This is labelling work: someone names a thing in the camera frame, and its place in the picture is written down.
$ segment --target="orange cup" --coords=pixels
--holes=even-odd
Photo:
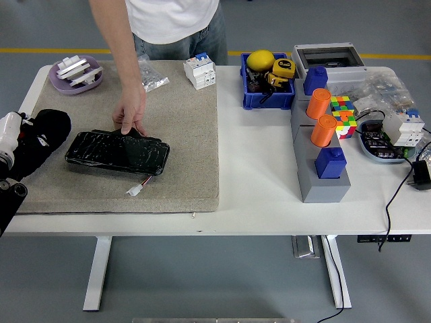
[[[312,92],[310,102],[306,110],[307,116],[312,119],[319,119],[326,113],[329,103],[331,102],[331,92],[327,89],[315,89]]]
[[[317,147],[326,147],[337,128],[337,119],[329,114],[322,115],[316,122],[311,133],[311,142]]]

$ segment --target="plastic bin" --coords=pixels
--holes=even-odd
[[[265,97],[262,93],[252,93],[247,89],[246,80],[246,61],[247,57],[250,55],[249,52],[244,52],[241,54],[241,71],[242,84],[244,87],[244,100],[242,101],[242,107],[245,110],[252,110],[254,108],[279,108],[282,110],[289,110],[292,106],[292,102],[295,96],[295,87],[293,79],[289,80],[289,88],[287,92],[283,93],[273,93],[270,98],[268,98],[262,104],[260,101]],[[274,53],[275,59],[286,59],[287,55],[284,53]]]

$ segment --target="hand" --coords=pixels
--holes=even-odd
[[[147,136],[142,125],[146,98],[147,94],[141,84],[137,87],[123,88],[120,101],[112,113],[115,129],[121,128],[121,133],[126,135],[133,127],[141,135]]]

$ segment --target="jeans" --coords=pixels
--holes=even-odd
[[[178,42],[173,42],[172,44],[150,44],[135,34],[133,34],[133,39],[138,57],[147,54],[150,60],[185,61],[202,52],[206,52],[216,65],[228,64],[226,27],[220,3],[213,19],[206,28]]]

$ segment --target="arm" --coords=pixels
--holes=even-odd
[[[146,135],[142,125],[146,93],[142,86],[135,45],[125,0],[89,0],[94,20],[108,44],[122,86],[122,94],[112,114],[116,129],[127,134],[131,127]]]

